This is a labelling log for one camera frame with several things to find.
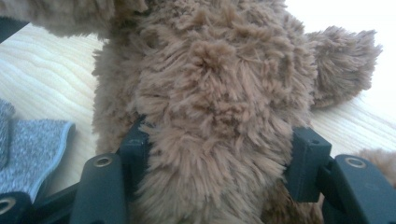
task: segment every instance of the wooden table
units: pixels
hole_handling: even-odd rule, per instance
[[[305,2],[318,10],[304,13]],[[314,111],[313,127],[333,144],[333,155],[364,147],[396,150],[396,74],[392,61],[396,45],[391,31],[391,27],[396,27],[396,16],[387,9],[392,7],[376,4],[389,11],[377,15],[375,10],[368,9],[333,10],[333,5],[318,2],[288,1],[288,4],[295,4],[290,5],[290,11],[304,21],[307,31],[331,24],[355,32],[376,29],[376,40],[384,46],[384,52],[378,60],[373,87],[348,103]],[[94,35],[58,38],[32,25],[0,45],[0,98],[14,104],[17,117],[66,119],[77,125],[73,144],[56,171],[50,192],[78,182],[83,164],[94,156],[97,136],[92,134],[92,99],[97,83],[91,75],[92,53],[101,47]]]

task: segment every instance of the teddy bear ear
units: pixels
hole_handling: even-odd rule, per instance
[[[144,0],[0,0],[0,16],[29,21],[55,35],[106,35],[119,11],[147,9]]]
[[[375,61],[382,51],[375,45],[375,31],[356,34],[333,26],[307,37],[318,67],[313,107],[339,104],[371,88]]]

